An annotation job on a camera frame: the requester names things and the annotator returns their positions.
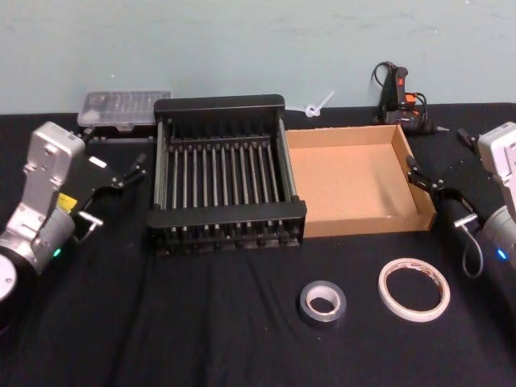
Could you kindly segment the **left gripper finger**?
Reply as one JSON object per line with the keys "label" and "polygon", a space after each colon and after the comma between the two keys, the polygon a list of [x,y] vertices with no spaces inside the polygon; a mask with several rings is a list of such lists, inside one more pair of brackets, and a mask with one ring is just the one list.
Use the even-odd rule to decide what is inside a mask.
{"label": "left gripper finger", "polygon": [[122,192],[142,182],[147,175],[147,170],[144,167],[146,159],[147,156],[144,153],[140,153],[124,175],[112,179],[110,187]]}
{"label": "left gripper finger", "polygon": [[74,131],[73,134],[81,139],[85,144],[87,144],[94,137],[96,131],[96,127],[86,127],[79,128],[77,131]]}

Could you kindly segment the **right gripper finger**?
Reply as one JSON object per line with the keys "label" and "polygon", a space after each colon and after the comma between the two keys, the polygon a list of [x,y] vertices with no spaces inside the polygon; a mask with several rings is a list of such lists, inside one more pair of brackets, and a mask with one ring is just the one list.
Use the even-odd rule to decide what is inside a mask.
{"label": "right gripper finger", "polygon": [[459,140],[472,152],[478,153],[478,136],[469,134],[465,129],[459,128],[457,131]]}
{"label": "right gripper finger", "polygon": [[406,157],[406,164],[408,167],[406,175],[410,184],[417,186],[430,195],[436,195],[444,189],[443,181],[432,181],[412,155]]}

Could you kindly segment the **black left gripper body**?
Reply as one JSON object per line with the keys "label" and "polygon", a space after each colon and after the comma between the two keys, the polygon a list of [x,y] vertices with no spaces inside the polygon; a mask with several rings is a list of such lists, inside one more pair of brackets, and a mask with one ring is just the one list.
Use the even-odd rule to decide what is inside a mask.
{"label": "black left gripper body", "polygon": [[103,160],[90,156],[86,147],[74,157],[59,189],[56,212],[73,221],[80,211],[100,198],[122,195],[121,177]]}

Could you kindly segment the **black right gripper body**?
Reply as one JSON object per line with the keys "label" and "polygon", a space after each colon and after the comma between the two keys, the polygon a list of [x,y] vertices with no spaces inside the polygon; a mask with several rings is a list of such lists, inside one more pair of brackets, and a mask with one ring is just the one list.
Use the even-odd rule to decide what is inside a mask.
{"label": "black right gripper body", "polygon": [[448,166],[441,175],[442,199],[461,203],[480,220],[491,215],[491,180],[479,158],[460,160]]}

